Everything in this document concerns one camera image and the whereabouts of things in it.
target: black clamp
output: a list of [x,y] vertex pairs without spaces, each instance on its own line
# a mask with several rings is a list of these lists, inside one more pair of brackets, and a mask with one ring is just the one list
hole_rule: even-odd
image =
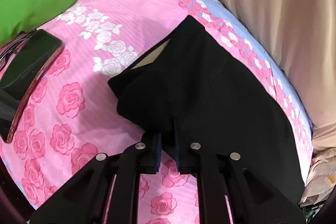
[[[305,224],[303,213],[238,153],[211,153],[176,138],[181,174],[197,178],[201,224]],[[140,174],[156,174],[161,135],[145,133],[122,154],[96,155],[33,213],[31,224],[137,224]]]

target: silver screw head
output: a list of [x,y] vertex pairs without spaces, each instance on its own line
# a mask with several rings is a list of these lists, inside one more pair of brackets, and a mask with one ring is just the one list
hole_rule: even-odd
[[104,154],[104,153],[99,153],[99,154],[96,156],[96,160],[98,160],[98,161],[102,161],[102,160],[104,160],[104,159],[106,159],[106,154]]
[[201,148],[201,144],[200,143],[192,143],[190,145],[191,149],[194,149],[194,150],[198,150]]
[[135,148],[138,149],[138,150],[142,150],[146,147],[146,145],[144,143],[137,143],[135,145]]
[[233,153],[231,153],[230,154],[230,158],[232,159],[232,160],[240,160],[240,154],[239,153],[237,153],[237,152],[233,152]]

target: bed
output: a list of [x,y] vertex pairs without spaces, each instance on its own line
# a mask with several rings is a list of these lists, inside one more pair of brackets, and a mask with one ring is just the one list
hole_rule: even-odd
[[[40,27],[59,37],[65,50],[31,95],[13,142],[0,142],[1,159],[35,209],[97,153],[114,155],[140,141],[143,130],[117,114],[107,81],[187,15],[204,25],[281,106],[307,181],[313,147],[304,106],[265,49],[218,0],[78,0]],[[163,153],[159,173],[141,176],[138,222],[197,224],[198,214],[196,179],[180,175]]]

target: black fabric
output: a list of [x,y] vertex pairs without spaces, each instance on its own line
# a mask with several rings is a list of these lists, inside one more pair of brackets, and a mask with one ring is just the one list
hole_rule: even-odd
[[109,80],[118,113],[161,132],[163,142],[177,132],[189,144],[240,153],[297,204],[304,183],[292,128],[277,102],[193,17],[170,37],[153,63]]

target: white rose pattern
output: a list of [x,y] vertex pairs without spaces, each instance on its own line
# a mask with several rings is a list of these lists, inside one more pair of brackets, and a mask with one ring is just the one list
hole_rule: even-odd
[[121,73],[120,61],[117,58],[106,59],[103,63],[101,72],[110,77]]
[[267,60],[265,60],[265,64],[266,64],[266,67],[267,67],[268,69],[270,69],[270,68],[271,68],[271,65],[270,65],[270,63],[269,63]]
[[206,8],[207,7],[205,5],[205,3],[203,1],[201,1],[201,0],[196,0],[196,2],[199,3],[202,8]]
[[238,42],[238,38],[236,37],[236,35],[234,33],[229,32],[228,34],[229,34],[230,39]]
[[206,14],[206,13],[203,13],[202,14],[202,17],[207,21],[207,22],[212,22],[211,18],[210,18],[210,15]]
[[132,46],[127,47],[124,41],[112,39],[120,34],[123,25],[106,21],[109,18],[98,9],[88,11],[86,6],[76,3],[57,16],[56,21],[63,20],[67,25],[81,24],[83,31],[78,35],[79,37],[83,37],[84,40],[95,38],[94,50],[103,50],[112,54],[112,57],[104,61],[100,57],[94,57],[93,71],[101,71],[102,74],[113,77],[132,64],[138,58],[138,54]]
[[252,50],[252,49],[253,49],[253,46],[252,46],[251,42],[249,42],[247,39],[245,39],[245,40],[244,40],[244,43],[245,43],[245,44],[247,44],[247,45],[249,46],[250,50]]
[[89,32],[93,32],[95,31],[96,29],[98,29],[100,26],[100,23],[99,21],[90,21],[89,22],[89,25],[86,27],[86,31],[89,31]]
[[110,22],[105,22],[100,25],[100,28],[104,31],[112,30],[116,25]]
[[225,22],[225,25],[226,25],[226,26],[233,28],[233,26],[232,26],[231,22],[229,22],[229,21],[226,21],[226,20],[224,20],[224,22]]
[[232,48],[233,44],[230,42],[228,38],[222,35],[222,42],[227,45],[229,48]]
[[138,54],[136,52],[124,52],[120,57],[120,63],[126,67],[137,60]]
[[121,56],[124,52],[126,52],[126,45],[125,42],[119,41],[112,41],[110,45],[107,47],[107,51],[113,53],[115,57]]
[[259,69],[262,69],[263,67],[262,67],[262,65],[260,65],[260,62],[259,62],[259,60],[258,59],[254,59],[254,63],[255,63],[255,65],[257,66],[257,68],[259,68]]
[[97,42],[98,43],[107,43],[111,40],[111,33],[107,31],[102,31],[97,35]]

